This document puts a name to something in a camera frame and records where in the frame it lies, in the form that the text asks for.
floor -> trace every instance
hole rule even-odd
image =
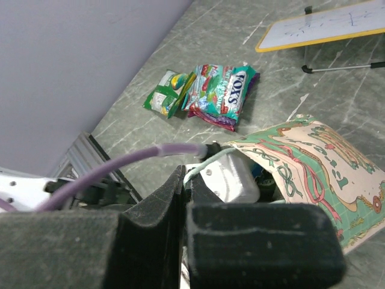
[[[312,114],[344,136],[385,170],[385,69],[352,69],[308,75],[304,49],[257,54],[256,43],[269,24],[304,13],[357,1],[196,0],[149,58],[93,132],[110,157],[164,142],[209,143],[237,139],[297,113]],[[385,60],[383,34],[309,48],[312,68],[368,64]],[[241,114],[236,133],[179,114],[166,120],[141,106],[166,69],[190,72],[198,64],[242,65],[261,73]],[[145,197],[188,157],[143,161],[122,172]],[[385,288],[385,232],[347,256],[349,271],[336,288]]]

fox's candy packet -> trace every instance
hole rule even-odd
[[[248,95],[249,91],[254,86],[255,82],[259,79],[259,77],[260,77],[260,74],[256,73],[253,76],[253,78],[251,79],[251,81],[249,82],[248,87],[247,87],[245,100],[247,99],[247,95]],[[226,128],[229,131],[235,131],[236,120],[231,119],[227,116],[214,116],[213,114],[204,113],[204,112],[199,111],[199,110],[198,111],[189,111],[187,116],[188,117],[197,116],[197,117],[203,119],[204,121],[211,123],[212,125],[217,125],[217,126],[220,126],[222,128]]]
[[[174,115],[196,76],[166,71],[155,89],[148,95],[143,107],[155,110],[170,118]]]
[[[195,69],[197,79],[189,88],[183,110],[201,111],[238,120],[248,84],[256,71],[251,66],[205,64]]]

yellow whiteboard frame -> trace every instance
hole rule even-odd
[[[343,6],[343,7],[338,7],[338,8],[334,8],[334,9],[328,9],[328,10],[325,10],[325,11],[320,11],[320,12],[312,13],[311,15],[318,14],[318,13],[325,13],[326,11],[337,10],[337,9],[340,9],[340,8],[345,8],[345,7],[349,7],[349,6],[355,6],[355,5],[359,5],[359,4],[351,4],[351,5],[347,5],[347,6]],[[332,41],[337,41],[337,40],[344,40],[344,39],[350,39],[350,38],[355,38],[355,37],[361,37],[361,36],[368,36],[368,35],[385,33],[385,27],[384,27],[384,28],[380,28],[380,29],[362,31],[362,32],[351,33],[351,34],[344,34],[344,35],[327,37],[327,38],[320,38],[320,39],[303,41],[303,42],[298,42],[298,43],[293,43],[293,44],[280,45],[280,46],[275,46],[275,47],[270,47],[270,48],[259,48],[260,44],[265,39],[265,37],[269,33],[271,27],[273,27],[273,25],[275,23],[287,21],[287,20],[290,20],[290,19],[302,18],[302,17],[305,17],[305,15],[295,16],[295,17],[291,17],[291,18],[275,21],[274,23],[272,23],[269,26],[269,28],[266,30],[266,32],[263,34],[262,38],[258,41],[257,46],[255,46],[255,51],[256,52],[277,51],[277,50],[282,50],[282,49],[296,48],[296,47],[302,47],[302,46],[307,46],[307,45],[320,44],[320,43],[332,42]]]

gift bag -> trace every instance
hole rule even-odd
[[[344,253],[384,228],[385,173],[312,116],[232,141],[269,171],[287,203],[321,207]]]

green snack packet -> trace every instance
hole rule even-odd
[[[168,70],[148,95],[143,107],[158,111],[169,119],[178,109],[195,78],[196,75],[193,72],[187,75]]]

